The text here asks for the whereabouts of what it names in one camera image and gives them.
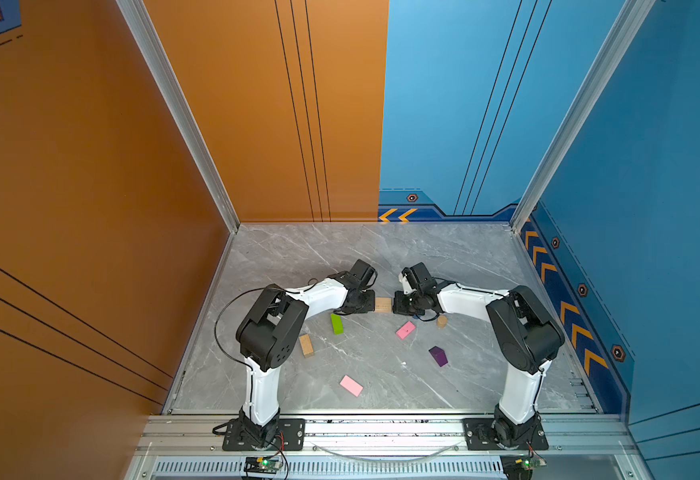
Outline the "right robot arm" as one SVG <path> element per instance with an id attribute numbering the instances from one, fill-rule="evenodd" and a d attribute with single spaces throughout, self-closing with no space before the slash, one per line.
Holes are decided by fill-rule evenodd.
<path id="1" fill-rule="evenodd" d="M 510 425 L 534 417 L 543 379 L 565 343 L 561 326 L 537 295 L 524 285 L 485 290 L 452 281 L 416 284 L 404 276 L 399 281 L 402 289 L 394 296 L 395 314 L 420 317 L 431 311 L 436 317 L 457 314 L 491 324 L 508 363 L 495 416 Z"/>

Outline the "engraved natural wood block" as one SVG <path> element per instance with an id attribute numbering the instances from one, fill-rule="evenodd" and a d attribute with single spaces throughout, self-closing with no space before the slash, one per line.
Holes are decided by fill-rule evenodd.
<path id="1" fill-rule="evenodd" d="M 391 313 L 393 300 L 386 297 L 377 297 L 375 299 L 375 311 L 378 313 Z"/>

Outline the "long natural wood block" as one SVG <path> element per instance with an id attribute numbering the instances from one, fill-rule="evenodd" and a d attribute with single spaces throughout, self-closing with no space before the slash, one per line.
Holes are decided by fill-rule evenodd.
<path id="1" fill-rule="evenodd" d="M 305 358 L 312 357 L 315 354 L 312 340 L 308 334 L 299 337 L 299 344 Z"/>

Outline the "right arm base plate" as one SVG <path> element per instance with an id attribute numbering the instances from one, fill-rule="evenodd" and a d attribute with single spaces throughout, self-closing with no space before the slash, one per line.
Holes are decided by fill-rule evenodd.
<path id="1" fill-rule="evenodd" d="M 505 418 L 465 418 L 462 420 L 462 427 L 470 451 L 549 449 L 540 415 L 535 415 L 519 425 Z"/>

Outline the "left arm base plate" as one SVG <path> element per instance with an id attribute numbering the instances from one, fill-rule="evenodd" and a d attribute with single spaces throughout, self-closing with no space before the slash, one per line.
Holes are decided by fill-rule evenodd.
<path id="1" fill-rule="evenodd" d="M 274 417 L 265 426 L 254 424 L 245 416 L 228 422 L 224 428 L 222 449 L 242 452 L 275 450 L 301 451 L 304 447 L 306 421 L 303 418 Z"/>

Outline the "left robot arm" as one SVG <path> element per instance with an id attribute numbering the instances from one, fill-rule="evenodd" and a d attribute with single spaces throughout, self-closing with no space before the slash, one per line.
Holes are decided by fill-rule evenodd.
<path id="1" fill-rule="evenodd" d="M 268 285 L 236 331 L 248 367 L 243 417 L 257 428 L 277 421 L 280 367 L 294 352 L 305 321 L 325 312 L 368 313 L 374 309 L 376 274 L 339 272 L 317 283 L 282 288 Z"/>

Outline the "green wood block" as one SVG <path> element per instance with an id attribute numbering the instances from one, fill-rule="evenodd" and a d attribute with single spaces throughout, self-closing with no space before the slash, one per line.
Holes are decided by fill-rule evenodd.
<path id="1" fill-rule="evenodd" d="M 344 326 L 342 317 L 338 314 L 332 313 L 330 315 L 332 330 L 335 335 L 341 335 L 344 333 Z"/>

